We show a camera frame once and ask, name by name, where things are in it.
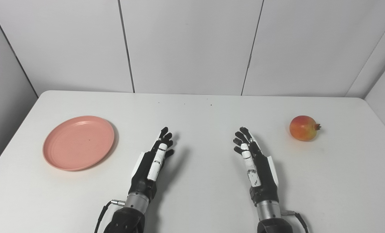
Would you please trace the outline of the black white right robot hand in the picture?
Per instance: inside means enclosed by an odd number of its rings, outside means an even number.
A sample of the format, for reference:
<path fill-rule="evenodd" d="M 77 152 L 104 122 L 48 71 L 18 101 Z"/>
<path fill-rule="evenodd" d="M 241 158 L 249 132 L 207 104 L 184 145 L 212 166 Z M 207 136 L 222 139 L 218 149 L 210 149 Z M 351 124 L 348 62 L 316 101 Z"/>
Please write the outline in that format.
<path fill-rule="evenodd" d="M 272 157 L 264 155 L 259 143 L 246 127 L 240 127 L 233 142 L 236 144 L 234 151 L 245 162 L 253 204 L 264 201 L 278 203 L 278 177 Z"/>

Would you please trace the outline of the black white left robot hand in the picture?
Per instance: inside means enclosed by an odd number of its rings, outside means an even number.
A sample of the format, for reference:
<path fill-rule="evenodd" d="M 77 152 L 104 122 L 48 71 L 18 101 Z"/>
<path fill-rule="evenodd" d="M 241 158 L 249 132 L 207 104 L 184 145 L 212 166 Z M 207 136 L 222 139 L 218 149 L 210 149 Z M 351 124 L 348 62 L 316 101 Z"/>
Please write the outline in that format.
<path fill-rule="evenodd" d="M 131 186 L 128 194 L 144 195 L 150 203 L 157 192 L 157 176 L 163 169 L 166 159 L 174 154 L 171 148 L 174 144 L 172 133 L 168 127 L 164 127 L 152 146 L 152 149 L 142 156 L 135 174 L 131 179 Z"/>

